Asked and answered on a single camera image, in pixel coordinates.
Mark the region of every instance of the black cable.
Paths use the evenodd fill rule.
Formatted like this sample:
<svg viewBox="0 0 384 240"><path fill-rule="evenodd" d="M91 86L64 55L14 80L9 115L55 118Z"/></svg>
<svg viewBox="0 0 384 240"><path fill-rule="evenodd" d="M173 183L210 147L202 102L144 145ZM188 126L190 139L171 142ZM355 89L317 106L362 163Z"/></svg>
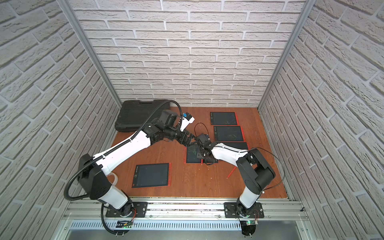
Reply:
<svg viewBox="0 0 384 240"><path fill-rule="evenodd" d="M129 230L127 230L126 232L115 232L114 230L110 229L107 226L107 224L104 221L104 203L101 204L101 223L103 224L103 227L105 228L105 230L107 230L107 232L109 232L113 235L123 235L123 234L126 234L127 232L129 232Z"/></svg>
<svg viewBox="0 0 384 240"><path fill-rule="evenodd" d="M197 134L196 134L196 126L197 126L198 124L202 124L202 125L204 125L205 129L207 130L207 135L209 135L207 126L206 126L204 123L199 122L199 123L197 123L197 124L195 125L195 127L193 128L193 131L195 132L195 136L197 136Z"/></svg>
<svg viewBox="0 0 384 240"><path fill-rule="evenodd" d="M178 104L178 102L176 102L175 100L166 100L166 101L162 102L159 106L157 106L157 107L151 112L151 114L149 115L149 117L145 120L145 122L139 127L139 129L138 129L138 130L137 130L131 137L129 137L129 138L128 138L127 140L125 140L124 142L121 142L120 144L114 146L111 150L109 150L108 152L106 152L106 153L104 154L104 156L110 154L111 152L115 151L115 150L118 149L119 147L121 147L121 146L123 146L123 145L129 143L130 141L132 141L132 140L139 134L139 132L144 128L145 124L147 124L147 122L148 122L149 119L153 116L153 114L155 114L155 112L156 112L157 110L159 110L159 108L160 108L161 106L163 106L164 104L166 104L166 103L174 103L174 104L176 104L177 107L179 108L180 116L183 116L183 112L182 112L181 107L180 107L180 105ZM178 125L177 125L177 130L180 129L182 121L183 121L183 118L180 117L180 121L179 121L179 123L178 123ZM95 159L90 160L87 164L85 164L79 171L77 171L77 172L76 172L76 173L69 179L69 181L67 182L67 185L65 185L65 188L64 188L64 198L65 198L66 200L69 200L69 201L75 201L75 200L80 200L80 199L83 199L83 198L85 198L85 197L88 197L88 194L84 194L84 195L77 196L77 197L72 197L72 196L70 196L70 194L69 194L70 187L71 187L73 181L77 178L77 176L80 175L80 173L82 173L82 172L83 172L85 169L87 169L90 165L92 165L92 164L94 164L95 162L97 162L97 161L99 161L100 159L102 159L104 156L101 155L101 156L99 156L99 157L97 157L97 158L95 158Z"/></svg>

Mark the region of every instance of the metal mounting plate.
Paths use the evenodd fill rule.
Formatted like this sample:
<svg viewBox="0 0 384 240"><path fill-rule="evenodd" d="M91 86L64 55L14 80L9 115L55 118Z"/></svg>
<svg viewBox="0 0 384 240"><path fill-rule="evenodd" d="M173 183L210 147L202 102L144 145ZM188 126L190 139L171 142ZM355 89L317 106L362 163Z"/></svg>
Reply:
<svg viewBox="0 0 384 240"><path fill-rule="evenodd" d="M133 202L133 208L136 209L136 216L135 216L135 218L137 218L137 217L145 217L145 213L147 212L147 206L148 206L148 202ZM126 217L133 217L133 214L134 213L131 212L131 214L129 214ZM108 209L107 213L105 214L105 216L106 217L121 217L113 209Z"/></svg>
<svg viewBox="0 0 384 240"><path fill-rule="evenodd" d="M256 214L253 213L247 218L264 218L264 210L263 210L261 203L256 202L253 209L259 213L259 216L257 217ZM224 213L225 213L226 218L238 218L239 216L236 214L236 203L235 202L225 202L224 203Z"/></svg>

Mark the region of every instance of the black wire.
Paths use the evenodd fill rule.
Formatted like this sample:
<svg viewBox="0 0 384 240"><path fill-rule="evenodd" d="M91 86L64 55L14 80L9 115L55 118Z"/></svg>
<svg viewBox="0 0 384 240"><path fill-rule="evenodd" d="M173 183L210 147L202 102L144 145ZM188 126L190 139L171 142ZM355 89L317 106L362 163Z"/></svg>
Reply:
<svg viewBox="0 0 384 240"><path fill-rule="evenodd" d="M196 135L196 126L197 126L198 124L202 124L202 125L204 125L205 129L207 130L207 135L209 135L207 126L206 126L204 123L199 122L199 123L197 123L197 124L195 125L195 127L193 128L193 131L195 132L195 136L197 137L197 135Z"/></svg>
<svg viewBox="0 0 384 240"><path fill-rule="evenodd" d="M127 144L128 142L132 141L138 134L139 132L144 128L145 124L147 124L147 122L149 121L149 119L153 116L153 114L155 114L155 112L157 110L159 110L159 108L161 106L163 106L164 104L166 103L174 103L177 105L177 107L179 108L179 111L180 111L180 116L183 116L183 112L181 110L181 107L180 105L178 104L178 102L176 102L175 100L166 100L164 102L162 102L159 106L157 106L152 112L151 114L149 115L149 117L145 120L145 122L139 127L139 129L131 136L129 137L128 139L126 139L124 142L121 142L119 143L118 145L114 146L111 150L109 150L108 152L106 152L104 155L108 155L109 153L113 152L114 150L118 149L119 147ZM177 129L180 129L181 127L181 123L183 121L183 118L180 117L180 121L177 125ZM80 173L82 173L85 169L87 169L90 165L94 164L95 162L99 161L100 159L103 158L103 155L95 158L95 159L92 159L90 160L87 164L85 164L79 171L77 171L70 179L69 181L67 182L67 185L65 185L65 188L64 188L64 198L66 200L69 200L69 201L75 201L75 200L80 200L80 199L83 199L85 197L88 197L88 194L84 194L84 195L81 195L81 196L77 196L77 197L72 197L70 196L69 194L69 190L70 190L70 187L73 183L73 181L80 175Z"/></svg>
<svg viewBox="0 0 384 240"><path fill-rule="evenodd" d="M248 151L251 151L251 150L254 150L254 149L261 149L261 150L264 150L264 151L266 151L267 153L271 154L273 157L275 157L275 158L279 161L280 165L281 165L282 168L283 168L283 174L284 174L284 176L282 177L281 181L280 181L278 184L276 184L275 186L266 188L266 189L264 189L264 191L265 191L265 190L268 190L268 189L271 189L271 188L274 188L274 187L277 187L278 185L280 185L280 184L283 182L283 180L284 180L284 178L285 178L285 169L284 169L284 165L281 163L280 159L279 159L275 154L271 153L271 152L268 151L268 150L265 150L264 148L261 148L261 147L253 147L253 148L249 149Z"/></svg>
<svg viewBox="0 0 384 240"><path fill-rule="evenodd" d="M123 235L123 234L126 234L127 232L129 232L129 230L127 230L126 232L115 232L114 230L110 229L107 226L107 224L104 221L104 203L101 204L101 223L103 224L103 227L105 228L105 230L107 230L107 232L109 232L113 235Z"/></svg>

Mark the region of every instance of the white brick wall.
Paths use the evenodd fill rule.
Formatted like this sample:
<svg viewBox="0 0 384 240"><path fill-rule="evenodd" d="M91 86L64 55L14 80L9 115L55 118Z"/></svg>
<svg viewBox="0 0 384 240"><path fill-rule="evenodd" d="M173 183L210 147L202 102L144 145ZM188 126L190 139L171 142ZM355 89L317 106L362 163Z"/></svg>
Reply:
<svg viewBox="0 0 384 240"><path fill-rule="evenodd" d="M122 101L190 99L182 106L256 107L304 1L71 3Z"/></svg>
<svg viewBox="0 0 384 240"><path fill-rule="evenodd" d="M383 12L317 0L260 110L319 239L384 237Z"/></svg>
<svg viewBox="0 0 384 240"><path fill-rule="evenodd" d="M50 239L68 177L118 109L56 1L2 1L0 13L0 238Z"/></svg>

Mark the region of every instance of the lcd writing tablet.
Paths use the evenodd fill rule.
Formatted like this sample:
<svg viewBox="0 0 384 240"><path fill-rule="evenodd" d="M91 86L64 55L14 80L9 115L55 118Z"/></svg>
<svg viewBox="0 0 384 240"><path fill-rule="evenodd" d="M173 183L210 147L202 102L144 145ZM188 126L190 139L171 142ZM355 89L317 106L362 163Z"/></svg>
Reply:
<svg viewBox="0 0 384 240"><path fill-rule="evenodd" d="M227 142L243 142L243 131L240 126L214 126L215 140Z"/></svg>
<svg viewBox="0 0 384 240"><path fill-rule="evenodd" d="M237 125L236 113L211 112L211 125Z"/></svg>
<svg viewBox="0 0 384 240"><path fill-rule="evenodd" d="M136 165L132 188L170 185L170 163Z"/></svg>

